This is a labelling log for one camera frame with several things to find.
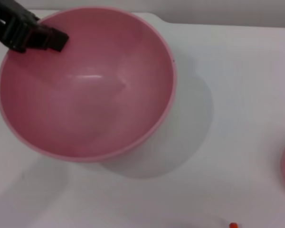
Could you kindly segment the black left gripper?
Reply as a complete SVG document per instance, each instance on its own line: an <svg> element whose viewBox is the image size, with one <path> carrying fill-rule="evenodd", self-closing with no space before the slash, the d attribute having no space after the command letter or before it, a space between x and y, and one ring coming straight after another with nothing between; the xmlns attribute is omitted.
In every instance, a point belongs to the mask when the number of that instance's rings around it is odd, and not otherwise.
<svg viewBox="0 0 285 228"><path fill-rule="evenodd" d="M47 26L31 30L38 20L15 0L0 0L0 42L19 53L24 53L26 48L61 52L69 35Z"/></svg>

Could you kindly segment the pink plastic bowl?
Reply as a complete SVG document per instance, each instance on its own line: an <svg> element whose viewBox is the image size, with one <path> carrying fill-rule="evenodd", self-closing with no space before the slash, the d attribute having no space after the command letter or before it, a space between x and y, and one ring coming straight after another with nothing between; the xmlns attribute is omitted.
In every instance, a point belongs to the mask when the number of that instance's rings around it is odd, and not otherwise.
<svg viewBox="0 0 285 228"><path fill-rule="evenodd" d="M41 20L69 35L61 52L8 51L0 67L0 113L13 134L46 156L98 162L132 150L165 120L176 64L159 32L108 7Z"/></svg>

